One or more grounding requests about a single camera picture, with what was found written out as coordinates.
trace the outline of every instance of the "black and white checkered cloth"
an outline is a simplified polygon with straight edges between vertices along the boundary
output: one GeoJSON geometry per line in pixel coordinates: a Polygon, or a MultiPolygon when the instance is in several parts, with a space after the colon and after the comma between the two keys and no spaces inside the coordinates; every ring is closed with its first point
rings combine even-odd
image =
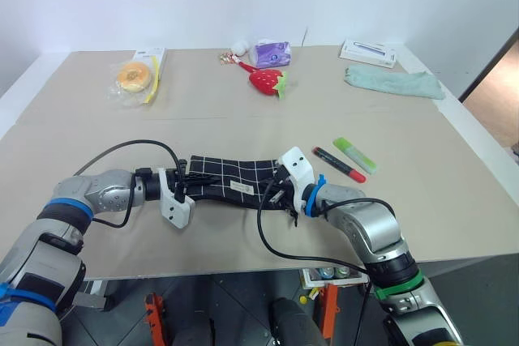
{"type": "MultiPolygon", "coordinates": [[[[208,186],[189,186],[187,195],[193,200],[211,199],[257,209],[275,166],[276,160],[237,161],[191,156],[189,173],[211,174],[221,180],[208,186]]],[[[279,209],[270,203],[265,203],[264,208],[279,209]]]]}

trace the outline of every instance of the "green highlighter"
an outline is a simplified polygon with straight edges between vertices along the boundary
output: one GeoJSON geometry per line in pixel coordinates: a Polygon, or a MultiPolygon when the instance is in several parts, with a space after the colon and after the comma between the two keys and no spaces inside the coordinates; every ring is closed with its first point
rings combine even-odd
{"type": "Polygon", "coordinates": [[[333,141],[333,144],[337,146],[337,149],[339,149],[341,152],[343,152],[349,158],[355,161],[358,164],[358,166],[360,166],[369,174],[373,174],[374,172],[376,172],[376,164],[372,160],[364,156],[364,154],[347,139],[344,139],[342,137],[337,138],[335,141],[333,141]]]}

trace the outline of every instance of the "red marker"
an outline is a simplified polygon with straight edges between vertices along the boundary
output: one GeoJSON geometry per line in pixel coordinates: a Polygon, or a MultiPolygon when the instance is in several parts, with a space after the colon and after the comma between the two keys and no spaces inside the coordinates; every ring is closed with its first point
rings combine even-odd
{"type": "Polygon", "coordinates": [[[328,162],[333,168],[340,170],[345,175],[353,178],[356,182],[365,182],[366,178],[359,172],[357,172],[355,169],[353,169],[351,166],[345,164],[338,158],[332,156],[330,153],[325,152],[320,147],[314,147],[312,149],[312,152],[318,156],[321,160],[324,160],[328,162]]]}

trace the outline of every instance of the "light green cloth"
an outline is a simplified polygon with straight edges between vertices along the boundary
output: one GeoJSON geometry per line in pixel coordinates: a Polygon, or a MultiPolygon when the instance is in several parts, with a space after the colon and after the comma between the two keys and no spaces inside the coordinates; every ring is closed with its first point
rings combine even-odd
{"type": "Polygon", "coordinates": [[[395,73],[377,66],[350,65],[344,80],[354,87],[372,89],[397,95],[423,96],[431,99],[444,99],[438,79],[426,72],[395,73]]]}

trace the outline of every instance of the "table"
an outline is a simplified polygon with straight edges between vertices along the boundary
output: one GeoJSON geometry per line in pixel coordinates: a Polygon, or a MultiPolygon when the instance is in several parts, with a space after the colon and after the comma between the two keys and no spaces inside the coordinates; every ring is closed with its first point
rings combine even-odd
{"type": "MultiPolygon", "coordinates": [[[[519,251],[516,173],[499,172],[513,169],[513,162],[492,162],[499,152],[488,140],[485,147],[493,149],[482,155],[483,149],[474,147],[481,141],[474,126],[458,132],[465,112],[449,92],[435,103],[351,87],[342,80],[350,62],[339,59],[338,51],[336,46],[294,48],[286,98],[279,101],[257,93],[238,66],[221,66],[220,50],[172,50],[157,100],[137,109],[113,106],[106,93],[110,64],[132,52],[71,53],[0,141],[0,202],[8,226],[0,232],[0,256],[60,179],[107,147],[136,138],[166,142],[187,159],[191,154],[270,159],[297,145],[328,182],[358,186],[389,201],[418,261],[519,251]],[[311,154],[319,145],[341,156],[331,144],[337,136],[350,139],[379,165],[365,184],[311,154]]],[[[420,67],[403,46],[401,53],[408,70],[420,67]]],[[[161,150],[135,146],[107,156],[89,172],[145,166],[172,164],[161,150]]],[[[117,221],[122,215],[101,217],[117,221]]],[[[279,250],[358,263],[345,237],[322,220],[299,218],[295,228],[284,212],[266,212],[264,230],[279,250]]],[[[213,202],[198,203],[183,230],[162,219],[157,202],[134,210],[124,229],[92,224],[80,256],[89,279],[105,280],[318,265],[270,254],[253,211],[213,202]]]]}

